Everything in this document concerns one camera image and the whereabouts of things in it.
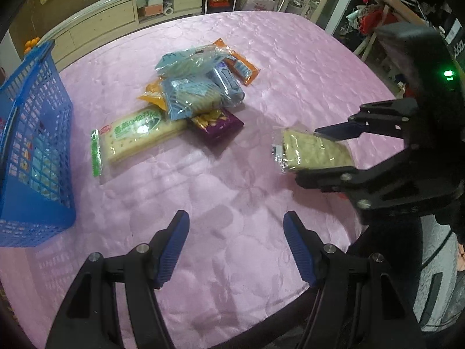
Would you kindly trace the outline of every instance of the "basket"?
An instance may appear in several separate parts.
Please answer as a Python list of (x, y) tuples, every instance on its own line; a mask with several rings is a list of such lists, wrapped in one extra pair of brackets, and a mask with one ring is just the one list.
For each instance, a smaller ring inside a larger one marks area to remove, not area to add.
[(0, 247), (34, 247), (74, 223), (73, 105), (52, 60), (34, 47), (0, 88)]

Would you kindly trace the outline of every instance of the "mattress cover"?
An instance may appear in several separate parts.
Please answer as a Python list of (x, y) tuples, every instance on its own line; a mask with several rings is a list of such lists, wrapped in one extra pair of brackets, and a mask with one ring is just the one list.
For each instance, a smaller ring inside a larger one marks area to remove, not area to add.
[[(92, 177), (90, 132), (145, 105), (136, 100), (162, 55), (222, 38), (261, 69), (244, 87), (244, 123), (233, 140), (207, 148), (194, 136), (153, 148), (106, 183)], [(295, 210), (323, 242), (345, 250), (361, 226), (338, 194), (300, 189), (271, 155), (277, 127), (315, 129), (346, 121), (371, 101), (392, 99), (384, 84), (336, 39), (302, 17), (234, 12), (166, 22), (117, 39), (61, 72), (74, 104), (71, 167), (77, 220), (36, 248), (0, 248), (0, 277), (26, 334), (43, 348), (61, 301), (91, 252), (125, 254), (165, 228), (177, 210), (191, 230), (171, 281), (155, 291), (178, 348), (207, 348), (282, 309), (307, 285), (285, 240)], [(368, 168), (402, 149), (363, 134), (348, 142)], [(124, 286), (118, 308), (127, 349), (135, 348)]]

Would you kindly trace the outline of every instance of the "metal screw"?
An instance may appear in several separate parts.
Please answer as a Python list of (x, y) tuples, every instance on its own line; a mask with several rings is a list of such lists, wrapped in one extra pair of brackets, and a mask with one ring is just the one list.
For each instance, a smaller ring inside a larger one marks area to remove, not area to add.
[(323, 246), (323, 250), (326, 252), (326, 253), (329, 253), (329, 254), (333, 254), (336, 252), (336, 246), (333, 245), (333, 244), (325, 244)]
[(136, 251), (138, 251), (139, 253), (145, 253), (149, 249), (150, 249), (150, 247), (148, 246), (148, 244), (139, 244), (137, 246), (137, 248), (136, 248)]
[(362, 210), (368, 210), (371, 207), (371, 202), (369, 200), (359, 200), (357, 206)]
[(371, 259), (375, 262), (382, 263), (384, 261), (384, 256), (381, 253), (373, 253)]
[(100, 258), (100, 253), (94, 252), (89, 255), (89, 261), (96, 262)]
[(342, 173), (341, 180), (342, 181), (350, 181), (352, 179), (352, 175), (350, 173)]

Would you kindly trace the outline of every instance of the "purple snack package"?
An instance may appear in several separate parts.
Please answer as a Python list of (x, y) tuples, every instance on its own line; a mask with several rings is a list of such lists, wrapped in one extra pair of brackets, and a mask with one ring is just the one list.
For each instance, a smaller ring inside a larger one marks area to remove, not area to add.
[(244, 123), (226, 109), (216, 109), (191, 118), (206, 141), (216, 143), (224, 136), (240, 130)]

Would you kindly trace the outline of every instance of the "brown wall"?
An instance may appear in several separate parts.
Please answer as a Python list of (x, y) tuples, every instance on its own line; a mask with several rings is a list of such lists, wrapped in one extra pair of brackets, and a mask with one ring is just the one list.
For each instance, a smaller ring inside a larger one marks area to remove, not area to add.
[(35, 37), (42, 37), (50, 29), (99, 0), (27, 0), (10, 26), (10, 35), (20, 57), (24, 43)]

